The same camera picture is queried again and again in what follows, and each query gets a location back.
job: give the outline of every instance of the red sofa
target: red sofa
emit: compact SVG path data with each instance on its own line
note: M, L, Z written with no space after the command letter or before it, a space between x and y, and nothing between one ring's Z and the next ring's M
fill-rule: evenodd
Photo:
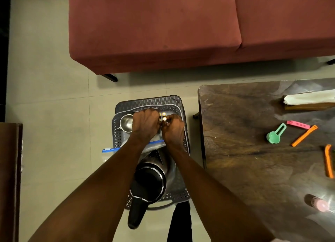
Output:
M97 75L335 54L335 0L69 0Z

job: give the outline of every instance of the person's left arm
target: person's left arm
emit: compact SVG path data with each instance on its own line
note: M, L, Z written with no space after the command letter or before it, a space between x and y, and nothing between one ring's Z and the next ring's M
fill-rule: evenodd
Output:
M159 129L158 118L156 110L135 113L124 146L51 213L29 242L112 241L140 154Z

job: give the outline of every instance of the small bottle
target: small bottle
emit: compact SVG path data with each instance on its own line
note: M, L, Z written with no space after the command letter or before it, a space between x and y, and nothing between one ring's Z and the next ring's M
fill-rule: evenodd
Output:
M325 200L322 200L318 197L314 197L311 200L311 204L314 208L316 208L317 210L321 211L321 212L326 212L329 211L329 204L328 202L326 202Z

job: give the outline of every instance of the green measuring scoop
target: green measuring scoop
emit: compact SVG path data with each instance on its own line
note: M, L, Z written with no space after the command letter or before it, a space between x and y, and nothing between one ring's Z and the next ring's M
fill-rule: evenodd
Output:
M280 124L276 131L272 131L266 135L266 139L269 143L279 143L280 136L285 131L286 125L284 123Z

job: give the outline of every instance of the black kettle handle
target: black kettle handle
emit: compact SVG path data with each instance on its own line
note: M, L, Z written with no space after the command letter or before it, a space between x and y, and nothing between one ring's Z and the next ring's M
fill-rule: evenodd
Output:
M136 229L145 214L145 211L147 210L149 204L148 202L133 197L133 201L130 206L129 215L128 215L128 227L133 229Z

